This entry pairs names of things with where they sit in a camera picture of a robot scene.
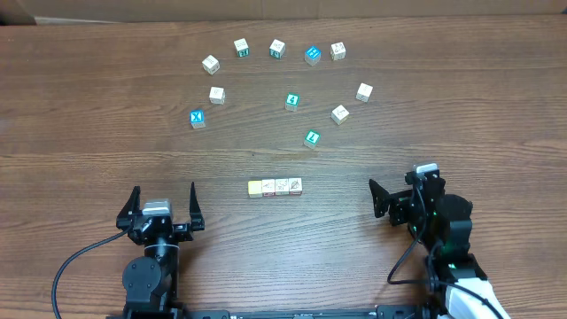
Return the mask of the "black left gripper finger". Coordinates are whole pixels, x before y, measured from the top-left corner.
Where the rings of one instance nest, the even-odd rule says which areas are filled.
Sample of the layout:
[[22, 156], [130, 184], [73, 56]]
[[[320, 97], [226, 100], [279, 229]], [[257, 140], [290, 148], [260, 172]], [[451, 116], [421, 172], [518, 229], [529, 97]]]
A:
[[205, 229], [205, 219], [202, 215], [200, 206], [198, 204], [195, 183], [191, 183], [190, 187], [190, 229], [192, 231], [201, 231]]
[[116, 227], [118, 229], [128, 229], [131, 227], [136, 217], [141, 213], [140, 194], [141, 188], [139, 186], [135, 186], [128, 201], [116, 217]]

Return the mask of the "yellow top wooden block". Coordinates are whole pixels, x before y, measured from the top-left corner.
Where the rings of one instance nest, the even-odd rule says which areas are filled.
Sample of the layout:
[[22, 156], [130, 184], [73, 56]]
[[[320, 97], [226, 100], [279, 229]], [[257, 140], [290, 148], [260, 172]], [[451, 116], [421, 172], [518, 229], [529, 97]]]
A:
[[248, 195], [250, 198], [261, 198], [263, 196], [262, 180], [248, 182]]

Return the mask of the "red D wooden block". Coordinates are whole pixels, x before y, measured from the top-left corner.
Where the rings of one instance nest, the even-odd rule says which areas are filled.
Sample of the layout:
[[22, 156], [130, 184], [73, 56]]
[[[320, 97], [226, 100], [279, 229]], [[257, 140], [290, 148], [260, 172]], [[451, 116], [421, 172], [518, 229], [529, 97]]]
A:
[[263, 197], [272, 197], [276, 194], [276, 180], [275, 179], [263, 179], [261, 181], [261, 190]]

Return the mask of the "number 2 wooden block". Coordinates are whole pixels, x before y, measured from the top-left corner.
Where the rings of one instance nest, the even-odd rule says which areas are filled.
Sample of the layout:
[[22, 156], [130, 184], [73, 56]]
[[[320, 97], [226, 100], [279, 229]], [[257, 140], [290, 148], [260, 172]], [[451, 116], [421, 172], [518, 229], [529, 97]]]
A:
[[303, 193], [302, 179], [293, 177], [288, 179], [289, 192], [291, 195], [301, 195]]

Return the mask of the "red E wooden block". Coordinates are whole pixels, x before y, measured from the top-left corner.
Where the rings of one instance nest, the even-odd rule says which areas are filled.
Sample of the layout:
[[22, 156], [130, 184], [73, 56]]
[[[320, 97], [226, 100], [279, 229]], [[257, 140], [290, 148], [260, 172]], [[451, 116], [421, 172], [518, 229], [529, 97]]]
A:
[[289, 195], [290, 183], [288, 178], [275, 179], [276, 195]]

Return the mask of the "blue X wooden block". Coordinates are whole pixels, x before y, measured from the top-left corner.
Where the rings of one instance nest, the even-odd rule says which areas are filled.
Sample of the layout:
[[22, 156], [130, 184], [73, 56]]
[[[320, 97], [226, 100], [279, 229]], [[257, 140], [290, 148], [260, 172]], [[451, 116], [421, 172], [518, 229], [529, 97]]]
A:
[[205, 113], [203, 110], [190, 112], [190, 124], [193, 128], [204, 128], [206, 126]]

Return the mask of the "green 4 wooden block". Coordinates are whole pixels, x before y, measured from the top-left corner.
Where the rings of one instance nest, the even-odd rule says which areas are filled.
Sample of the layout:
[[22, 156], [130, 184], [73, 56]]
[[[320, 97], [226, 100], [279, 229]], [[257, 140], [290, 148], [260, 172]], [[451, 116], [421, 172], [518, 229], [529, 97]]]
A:
[[287, 111], [291, 111], [291, 112], [297, 112], [298, 111], [298, 106], [299, 106], [299, 101], [300, 101], [300, 96], [299, 94], [293, 93], [293, 92], [289, 92], [287, 94], [287, 97], [285, 99], [285, 106], [284, 108]]

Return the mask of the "wooden block yellow blue side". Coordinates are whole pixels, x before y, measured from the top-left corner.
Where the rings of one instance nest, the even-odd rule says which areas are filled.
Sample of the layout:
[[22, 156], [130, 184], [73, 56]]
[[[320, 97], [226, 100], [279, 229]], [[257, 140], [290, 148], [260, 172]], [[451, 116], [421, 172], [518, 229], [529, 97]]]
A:
[[202, 66], [210, 75], [213, 75], [220, 69], [220, 62], [213, 55], [208, 55], [202, 61]]

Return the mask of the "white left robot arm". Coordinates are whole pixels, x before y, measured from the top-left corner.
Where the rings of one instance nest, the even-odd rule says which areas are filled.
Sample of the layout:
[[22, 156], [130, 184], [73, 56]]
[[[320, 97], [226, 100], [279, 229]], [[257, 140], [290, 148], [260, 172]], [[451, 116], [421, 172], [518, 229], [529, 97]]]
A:
[[190, 219], [173, 222], [168, 199], [154, 199], [140, 205], [141, 189], [136, 186], [116, 218], [118, 229], [144, 248], [123, 270], [126, 290], [124, 318], [188, 318], [187, 307], [178, 300], [179, 244], [194, 239], [205, 228], [205, 219], [190, 187]]

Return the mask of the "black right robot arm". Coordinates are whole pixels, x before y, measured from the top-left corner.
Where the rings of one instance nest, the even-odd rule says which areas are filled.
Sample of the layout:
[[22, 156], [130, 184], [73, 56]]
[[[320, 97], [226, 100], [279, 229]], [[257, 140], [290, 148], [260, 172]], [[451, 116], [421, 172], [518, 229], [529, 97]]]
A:
[[431, 319], [506, 318], [484, 270], [470, 253], [473, 205], [445, 192], [439, 170], [414, 169], [405, 174], [408, 190], [390, 193], [369, 180], [375, 216], [389, 217], [393, 226], [405, 224], [415, 245], [423, 245], [427, 277], [414, 280], [429, 293], [422, 305], [377, 305], [372, 309], [244, 312], [189, 312], [197, 319]]

